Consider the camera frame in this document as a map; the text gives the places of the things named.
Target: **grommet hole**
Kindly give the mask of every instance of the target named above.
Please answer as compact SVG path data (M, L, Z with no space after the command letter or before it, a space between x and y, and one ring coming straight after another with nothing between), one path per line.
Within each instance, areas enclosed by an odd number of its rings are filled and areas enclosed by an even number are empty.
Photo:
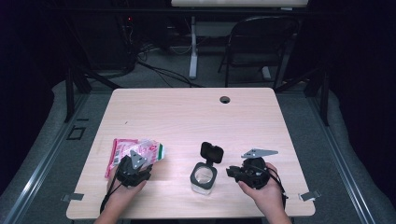
M221 96L220 97L220 101L223 103L223 104L228 104L228 103L230 103L230 97L228 97L228 96Z

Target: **hand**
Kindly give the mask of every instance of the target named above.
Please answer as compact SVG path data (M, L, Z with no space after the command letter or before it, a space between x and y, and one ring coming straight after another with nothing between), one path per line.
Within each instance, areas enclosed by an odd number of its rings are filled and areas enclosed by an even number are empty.
M117 167L114 167L108 178L107 182L107 190L110 188L111 182L114 178L114 175L117 171ZM105 210L103 210L102 214L95 220L95 224L98 223L116 223L119 219L121 213L125 210L125 208L131 203L134 196L140 192L140 190L145 187L147 180L141 182L134 188L127 189L123 185L117 188L120 184L118 179L115 180L112 190L116 189L108 198L106 203Z
M273 164L267 162L266 166L276 171L276 168ZM273 176L276 176L276 174L271 170L270 173ZM273 178L270 177L268 183L261 189L253 189L243 181L238 181L238 185L242 191L246 193L246 195L254 200L254 203L266 216L270 223L291 223L283 207L280 186Z

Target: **person's left hand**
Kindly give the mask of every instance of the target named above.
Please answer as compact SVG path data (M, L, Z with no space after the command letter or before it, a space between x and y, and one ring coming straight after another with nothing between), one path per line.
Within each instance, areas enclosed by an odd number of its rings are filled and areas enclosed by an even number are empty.
M107 182L107 191L111 186L111 182L116 174L118 166L114 167L110 171L110 176ZM111 191L116 189L108 198L106 207L103 210L99 218L96 219L95 223L116 223L121 213L125 208L131 203L132 199L143 187L145 187L147 180L141 182L139 185L133 188L126 188L125 186L120 186L120 181L116 178Z

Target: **round hole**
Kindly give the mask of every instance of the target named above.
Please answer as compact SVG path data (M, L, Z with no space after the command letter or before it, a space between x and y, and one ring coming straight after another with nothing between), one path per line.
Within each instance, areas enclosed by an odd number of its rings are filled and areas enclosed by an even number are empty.
M213 172L207 167L200 167L195 171L195 179L200 184L207 184L213 178Z
M221 96L220 101L224 104L228 104L228 103L230 103L231 100L230 100L230 97L228 97L228 96Z

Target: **wooden table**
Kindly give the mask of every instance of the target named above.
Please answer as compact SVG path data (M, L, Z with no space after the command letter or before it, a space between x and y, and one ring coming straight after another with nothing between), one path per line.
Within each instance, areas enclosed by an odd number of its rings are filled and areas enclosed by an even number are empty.
M219 98L228 96L223 104ZM71 219L97 218L106 194L104 178L115 138L150 138L165 147L165 158L154 164L147 185L126 209L124 218L262 217L255 203L226 174L230 165L241 166L241 155L253 147L277 150L265 157L278 169L290 197L286 212L291 217L315 213L312 202L299 193L308 192L290 135L276 96L266 88L118 89L93 141L71 201ZM224 149L215 186L209 195L191 190L195 164L205 162L201 144Z

